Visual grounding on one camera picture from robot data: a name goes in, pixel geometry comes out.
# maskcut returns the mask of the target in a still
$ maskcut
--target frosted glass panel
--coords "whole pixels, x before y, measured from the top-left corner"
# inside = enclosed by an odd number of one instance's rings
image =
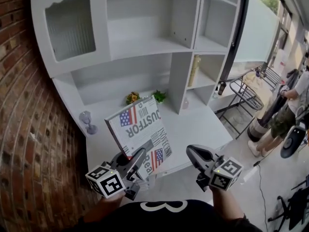
[[[266,61],[278,23],[278,17],[260,0],[249,0],[246,22],[234,62]]]
[[[46,9],[49,37],[57,61],[96,50],[90,0],[64,0]]]

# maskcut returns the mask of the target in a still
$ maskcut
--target black chair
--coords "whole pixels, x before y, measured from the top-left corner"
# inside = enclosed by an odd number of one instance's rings
[[[309,180],[309,176],[307,176],[306,181],[302,182],[301,184],[307,183],[307,179]],[[294,195],[288,200],[288,205],[286,205],[285,201],[281,196],[277,197],[278,200],[281,200],[283,213],[277,217],[268,219],[268,222],[271,222],[282,217],[279,229],[274,230],[274,232],[279,232],[285,220],[287,219],[290,220],[289,230],[293,229],[300,221],[302,221],[302,224],[305,222],[307,213],[307,203],[309,202],[308,195],[309,195],[309,187],[300,189],[296,193],[294,193]]]

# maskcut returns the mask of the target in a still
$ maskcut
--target cabinet door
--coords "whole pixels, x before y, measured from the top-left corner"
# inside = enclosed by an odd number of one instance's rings
[[[106,0],[31,0],[50,77],[110,61]]]

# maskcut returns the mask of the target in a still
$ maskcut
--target book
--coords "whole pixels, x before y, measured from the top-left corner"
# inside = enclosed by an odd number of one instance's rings
[[[154,96],[139,99],[105,122],[120,150],[130,159],[138,150],[147,154],[137,171],[147,178],[172,154],[166,130]]]

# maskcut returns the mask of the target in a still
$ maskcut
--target black sleeve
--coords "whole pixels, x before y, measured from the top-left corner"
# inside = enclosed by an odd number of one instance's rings
[[[228,225],[237,232],[262,232],[259,228],[251,224],[246,217],[233,220]]]

